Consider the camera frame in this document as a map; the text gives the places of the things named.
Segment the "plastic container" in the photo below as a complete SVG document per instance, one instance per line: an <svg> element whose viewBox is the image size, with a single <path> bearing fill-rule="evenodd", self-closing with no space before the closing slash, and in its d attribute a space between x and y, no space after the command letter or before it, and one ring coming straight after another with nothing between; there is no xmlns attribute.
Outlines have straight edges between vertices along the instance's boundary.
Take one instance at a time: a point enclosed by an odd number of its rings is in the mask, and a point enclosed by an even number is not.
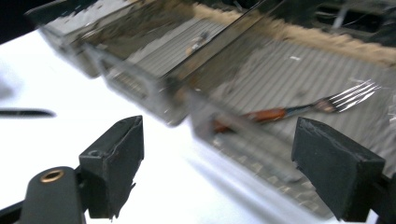
<svg viewBox="0 0 396 224"><path fill-rule="evenodd" d="M221 1L204 3L154 1L87 33L84 48L110 88L178 125L188 114L185 78L232 41L215 41L219 33L240 34L225 28L244 12L225 11ZM213 41L216 50L205 51Z"/></svg>
<svg viewBox="0 0 396 224"><path fill-rule="evenodd" d="M88 77L98 77L99 71L81 47L81 37L93 29L128 14L132 9L140 7L142 2L136 0L54 1L29 10L26 16L37 26L38 31L57 53Z"/></svg>
<svg viewBox="0 0 396 224"><path fill-rule="evenodd" d="M247 190L264 192L270 185L312 216L326 220L331 211L290 158L298 116L259 124L242 115L310 104L363 81L373 81L381 88L345 112L312 110L300 116L327 123L383 156L388 163L384 173L391 175L396 164L396 132L389 124L389 106L394 105L396 90L392 67L396 51L347 35L330 35L259 17L189 76L187 102L193 132L212 146L217 155L213 161L219 166L221 157L234 163L234 169L244 171L230 169L228 175L238 174L236 179ZM216 46L210 43L205 50L211 48ZM230 130L217 133L215 124L219 122ZM245 175L261 182L262 187L254 184L254 189L249 189L252 185L246 183Z"/></svg>

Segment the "white table surface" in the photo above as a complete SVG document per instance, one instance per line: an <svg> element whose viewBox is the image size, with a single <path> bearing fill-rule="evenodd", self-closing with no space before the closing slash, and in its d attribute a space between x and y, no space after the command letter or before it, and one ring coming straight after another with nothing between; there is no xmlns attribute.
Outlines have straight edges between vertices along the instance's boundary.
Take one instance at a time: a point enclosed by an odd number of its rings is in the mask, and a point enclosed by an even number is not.
<svg viewBox="0 0 396 224"><path fill-rule="evenodd" d="M0 118L0 209L23 200L36 174L76 168L78 155L115 122L142 115L146 157L113 223L318 223L274 190L258 198L211 167L195 153L208 146L194 137L189 119L166 126L100 77L88 78L66 63L38 31L0 46L0 94L0 107L46 108L57 115Z"/></svg>

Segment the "tray compartment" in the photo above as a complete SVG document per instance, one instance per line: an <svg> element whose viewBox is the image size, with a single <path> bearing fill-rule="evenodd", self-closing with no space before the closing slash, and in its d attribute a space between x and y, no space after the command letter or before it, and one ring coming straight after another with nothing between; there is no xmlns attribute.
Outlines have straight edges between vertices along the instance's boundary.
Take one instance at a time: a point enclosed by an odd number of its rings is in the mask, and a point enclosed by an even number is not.
<svg viewBox="0 0 396 224"><path fill-rule="evenodd" d="M392 63L354 57L355 49L348 54L348 43L330 49L326 41L321 48L321 39L314 35L306 36L306 41L289 38L293 28L299 35L305 34L301 27L262 17L191 74L187 102L194 133L224 160L242 165L249 175L270 183L312 214L327 218L332 215L330 210L290 159L297 117L257 124L240 115L309 104L370 79L383 88L365 102L339 114L311 111L301 116L329 124L379 155L391 154L387 163L392 168L384 172L389 175L395 170L395 148L378 138L395 139L395 132L389 130L388 107L396 75L389 66ZM323 35L331 41L345 38ZM372 52L365 51L365 45L361 43L367 56ZM232 130L215 133L214 120Z"/></svg>

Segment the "fork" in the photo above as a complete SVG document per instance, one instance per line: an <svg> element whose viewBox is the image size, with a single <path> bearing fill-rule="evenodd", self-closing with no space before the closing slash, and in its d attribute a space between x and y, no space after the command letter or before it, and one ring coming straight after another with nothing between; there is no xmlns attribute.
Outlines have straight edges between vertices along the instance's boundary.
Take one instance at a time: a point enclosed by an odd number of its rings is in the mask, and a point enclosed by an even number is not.
<svg viewBox="0 0 396 224"><path fill-rule="evenodd" d="M340 113L348 110L350 107L357 105L370 96L380 87L375 85L371 80L362 82L360 85L354 86L346 91L336 93L328 97L316 100L309 105L298 105L293 107L277 107L272 109L249 112L243 117L255 122L265 122L277 119L285 119L294 115L302 114L309 110L317 110L324 113ZM224 133L229 131L227 125L222 124L218 120L214 122L215 133Z"/></svg>

